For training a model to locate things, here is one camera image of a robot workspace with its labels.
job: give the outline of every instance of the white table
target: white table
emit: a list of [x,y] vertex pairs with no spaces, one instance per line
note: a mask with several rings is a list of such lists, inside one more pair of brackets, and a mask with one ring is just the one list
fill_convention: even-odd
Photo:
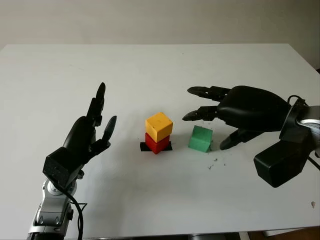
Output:
[[[78,181],[75,198],[88,202],[84,237],[320,225],[320,174],[311,163],[279,188],[257,175],[253,158],[278,132],[220,151],[232,127],[218,119],[181,120],[217,104],[187,93],[191,86],[247,85],[320,104],[319,74],[289,45],[7,45],[0,52],[0,239],[26,237],[42,199],[45,157],[87,113],[102,81],[106,102],[97,137],[112,115],[118,122],[111,148]],[[174,150],[154,155],[139,143],[145,119],[157,112],[173,121]],[[195,124],[213,128],[213,152],[187,147]],[[68,238],[78,234],[77,217]]]

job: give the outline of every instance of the robotic arm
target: robotic arm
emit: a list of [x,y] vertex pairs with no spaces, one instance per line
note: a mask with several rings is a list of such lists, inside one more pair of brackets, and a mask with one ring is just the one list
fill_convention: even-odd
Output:
[[286,102],[272,92],[249,86],[194,86],[188,92],[220,103],[201,106],[183,120],[219,118],[238,128],[220,144],[221,150],[246,143],[264,132],[281,131],[280,141],[254,157],[258,175],[274,188],[298,175],[310,152],[315,150],[316,156],[320,155],[320,106],[308,106],[300,97],[290,106],[290,98]]
[[63,240],[69,221],[73,218],[71,201],[78,212],[78,239],[82,239],[83,216],[79,204],[73,198],[81,170],[94,156],[110,147],[109,139],[114,131],[117,117],[113,116],[101,139],[96,141],[95,127],[101,125],[106,85],[101,83],[92,98],[86,116],[80,117],[72,126],[62,147],[49,154],[43,166],[47,180],[42,186],[42,202],[35,214],[28,240]]

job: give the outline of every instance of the wire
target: wire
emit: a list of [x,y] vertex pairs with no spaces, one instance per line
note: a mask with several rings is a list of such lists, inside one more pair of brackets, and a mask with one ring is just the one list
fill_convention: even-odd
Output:
[[[85,207],[88,205],[87,202],[79,202],[78,204],[79,204],[79,205],[83,205],[83,207],[81,208],[81,212],[83,212],[84,209],[85,209]],[[78,224],[78,230],[80,230],[80,215],[78,216],[77,224]]]
[[71,202],[75,205],[78,213],[79,213],[79,217],[78,217],[78,238],[77,240],[82,240],[82,236],[84,234],[84,216],[82,214],[82,210],[86,207],[87,204],[83,203],[83,207],[82,209],[80,208],[80,204],[77,202],[77,200],[70,194],[68,193],[66,190],[61,189],[57,186],[55,186],[56,189],[58,189],[60,192],[62,192],[64,195],[66,195]]
[[298,96],[298,95],[291,95],[291,96],[288,97],[288,100],[286,101],[289,105],[290,105],[290,100],[291,100],[292,98],[297,98],[297,99],[302,100],[302,97],[300,97],[300,96]]
[[313,160],[309,156],[308,156],[308,160],[320,171],[320,165],[315,160]]

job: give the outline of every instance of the green cube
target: green cube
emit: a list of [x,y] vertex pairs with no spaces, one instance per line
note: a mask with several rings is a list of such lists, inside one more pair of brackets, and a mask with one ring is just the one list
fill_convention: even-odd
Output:
[[212,133],[211,129],[195,125],[188,147],[206,153],[211,144]]

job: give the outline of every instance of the stacked blocks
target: stacked blocks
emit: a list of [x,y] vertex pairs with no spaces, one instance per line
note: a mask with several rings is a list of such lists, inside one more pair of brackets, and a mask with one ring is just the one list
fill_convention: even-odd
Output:
[[195,125],[188,147],[204,153],[208,152],[212,140],[212,133],[213,131],[211,129]]
[[169,145],[173,125],[163,112],[145,120],[145,144],[153,153],[158,154]]

